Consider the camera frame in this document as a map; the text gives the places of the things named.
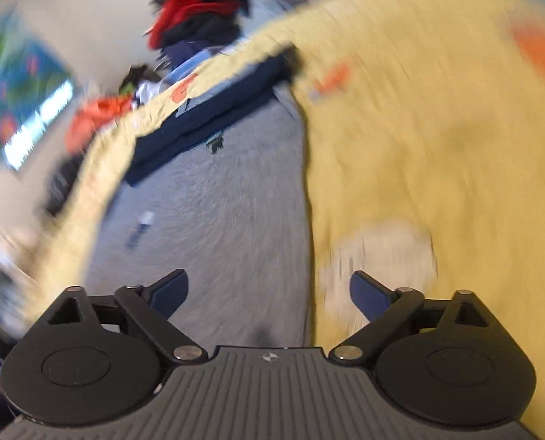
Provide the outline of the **grey knit sweater navy sleeves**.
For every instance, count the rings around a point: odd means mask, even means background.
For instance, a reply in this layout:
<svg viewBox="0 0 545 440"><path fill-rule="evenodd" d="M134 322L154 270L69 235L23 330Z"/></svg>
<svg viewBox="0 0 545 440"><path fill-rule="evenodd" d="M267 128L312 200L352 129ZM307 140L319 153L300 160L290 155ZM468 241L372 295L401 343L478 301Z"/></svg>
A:
<svg viewBox="0 0 545 440"><path fill-rule="evenodd" d="M204 348L305 345L304 125L289 88L298 66L295 49L283 49L182 108L206 118L197 143L184 149L161 132L174 157L138 183L121 184L84 279L90 293L182 269L189 294L171 322Z"/></svg>

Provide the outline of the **pile of dark red clothes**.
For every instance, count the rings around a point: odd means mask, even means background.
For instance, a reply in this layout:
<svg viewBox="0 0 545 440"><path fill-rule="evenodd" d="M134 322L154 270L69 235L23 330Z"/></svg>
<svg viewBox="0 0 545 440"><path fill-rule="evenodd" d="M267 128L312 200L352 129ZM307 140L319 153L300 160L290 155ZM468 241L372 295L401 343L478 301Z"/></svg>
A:
<svg viewBox="0 0 545 440"><path fill-rule="evenodd" d="M226 46L240 36L250 0L152 0L157 19L146 32L151 51L165 55Z"/></svg>

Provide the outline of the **orange plastic bag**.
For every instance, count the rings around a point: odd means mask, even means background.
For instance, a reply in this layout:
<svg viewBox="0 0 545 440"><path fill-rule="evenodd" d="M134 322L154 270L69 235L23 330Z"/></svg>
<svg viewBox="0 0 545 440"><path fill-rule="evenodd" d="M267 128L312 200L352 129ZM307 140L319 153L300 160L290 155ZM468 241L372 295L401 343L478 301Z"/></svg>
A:
<svg viewBox="0 0 545 440"><path fill-rule="evenodd" d="M67 152L81 152L100 128L131 110L131 100L130 95L114 95L84 103L74 114L65 134Z"/></svg>

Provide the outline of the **yellow floral bed quilt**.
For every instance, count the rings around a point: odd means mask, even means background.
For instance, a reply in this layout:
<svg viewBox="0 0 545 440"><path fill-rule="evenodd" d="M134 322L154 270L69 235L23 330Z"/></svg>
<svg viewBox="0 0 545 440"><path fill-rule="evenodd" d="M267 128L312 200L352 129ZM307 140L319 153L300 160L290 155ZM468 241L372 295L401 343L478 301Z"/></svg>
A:
<svg viewBox="0 0 545 440"><path fill-rule="evenodd" d="M133 155L183 103L293 45L305 118L315 295L329 347L361 319L329 279L383 221L427 231L430 295L475 291L525 350L525 424L545 439L545 6L534 0L314 0L197 67L92 145L36 269L34 320L81 282Z"/></svg>

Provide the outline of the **light blue folded towel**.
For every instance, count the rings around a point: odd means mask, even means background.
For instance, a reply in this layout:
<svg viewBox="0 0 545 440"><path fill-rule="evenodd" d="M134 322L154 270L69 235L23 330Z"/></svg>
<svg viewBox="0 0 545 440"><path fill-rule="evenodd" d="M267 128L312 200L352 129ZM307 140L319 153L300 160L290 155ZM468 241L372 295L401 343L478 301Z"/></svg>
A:
<svg viewBox="0 0 545 440"><path fill-rule="evenodd" d="M212 56L215 56L221 50L222 47L212 47L199 51L193 57L190 57L184 63L175 67L174 70L171 70L170 73L166 74L162 78L163 83L172 85L177 81L181 81L184 77L188 77L188 75L191 74L191 72L201 63L208 60Z"/></svg>

